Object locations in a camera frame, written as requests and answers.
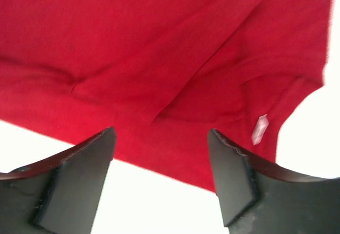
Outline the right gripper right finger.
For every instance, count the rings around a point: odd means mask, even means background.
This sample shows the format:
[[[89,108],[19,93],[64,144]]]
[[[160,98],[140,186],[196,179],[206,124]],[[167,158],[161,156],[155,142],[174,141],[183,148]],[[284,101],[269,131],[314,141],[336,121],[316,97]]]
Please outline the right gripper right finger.
[[[230,233],[339,233],[339,179],[283,168],[216,129],[209,160],[223,225]]]

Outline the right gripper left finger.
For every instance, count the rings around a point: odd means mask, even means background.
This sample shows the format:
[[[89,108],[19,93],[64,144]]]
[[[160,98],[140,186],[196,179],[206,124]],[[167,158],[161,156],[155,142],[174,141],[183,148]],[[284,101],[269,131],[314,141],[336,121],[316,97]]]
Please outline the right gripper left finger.
[[[91,233],[116,135],[107,128],[1,174],[1,233]]]

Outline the red t shirt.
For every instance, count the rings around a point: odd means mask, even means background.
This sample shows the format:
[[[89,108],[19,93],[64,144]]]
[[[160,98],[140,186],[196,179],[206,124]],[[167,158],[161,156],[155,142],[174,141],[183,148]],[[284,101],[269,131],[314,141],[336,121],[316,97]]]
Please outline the red t shirt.
[[[275,161],[323,86],[332,0],[1,0],[1,119],[214,190],[207,133]]]

